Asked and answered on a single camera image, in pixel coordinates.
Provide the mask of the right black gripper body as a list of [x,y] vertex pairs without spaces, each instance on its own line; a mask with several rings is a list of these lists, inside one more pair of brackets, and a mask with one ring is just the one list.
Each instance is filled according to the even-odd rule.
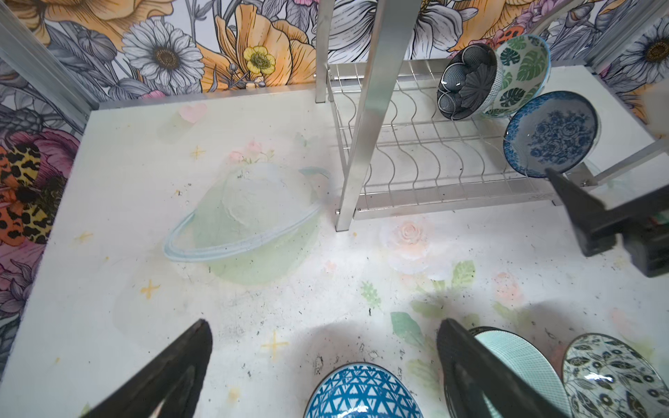
[[620,233],[632,264],[648,278],[668,273],[668,186],[607,210],[605,231]]

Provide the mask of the dark navy fan pattern bowl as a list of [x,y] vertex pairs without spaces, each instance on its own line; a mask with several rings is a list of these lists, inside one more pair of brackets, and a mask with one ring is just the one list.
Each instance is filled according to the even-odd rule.
[[503,68],[488,45],[469,45],[456,54],[437,86],[437,107],[449,120],[482,113],[502,89]]

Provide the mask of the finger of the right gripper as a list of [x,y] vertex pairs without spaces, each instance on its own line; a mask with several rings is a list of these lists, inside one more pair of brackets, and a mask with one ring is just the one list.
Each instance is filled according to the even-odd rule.
[[606,231],[611,221],[605,205],[555,170],[545,173],[566,209],[583,256],[611,250],[616,245],[616,233]]

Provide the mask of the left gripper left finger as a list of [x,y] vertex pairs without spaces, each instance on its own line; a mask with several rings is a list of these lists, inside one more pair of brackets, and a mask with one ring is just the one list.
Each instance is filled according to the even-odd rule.
[[211,327],[197,320],[86,417],[192,417],[213,350]]

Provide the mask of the green leaf pattern bowl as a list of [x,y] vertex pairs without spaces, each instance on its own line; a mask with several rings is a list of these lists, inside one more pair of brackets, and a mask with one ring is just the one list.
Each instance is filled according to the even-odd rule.
[[502,87],[484,111],[491,118],[508,117],[542,90],[551,69],[550,48],[536,35],[521,35],[496,52],[503,69]]

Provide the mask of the blue floral bowl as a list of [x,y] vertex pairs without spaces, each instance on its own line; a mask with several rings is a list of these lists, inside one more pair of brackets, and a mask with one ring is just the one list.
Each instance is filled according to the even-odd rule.
[[510,168],[533,179],[579,165],[599,141],[594,105],[576,92],[555,91],[529,101],[512,117],[503,137]]

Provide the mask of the blue triangle pattern bowl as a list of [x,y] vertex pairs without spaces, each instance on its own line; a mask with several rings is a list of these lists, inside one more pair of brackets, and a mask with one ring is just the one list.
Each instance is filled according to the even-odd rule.
[[367,362],[350,363],[328,374],[304,413],[307,418],[422,415],[411,392],[394,374]]

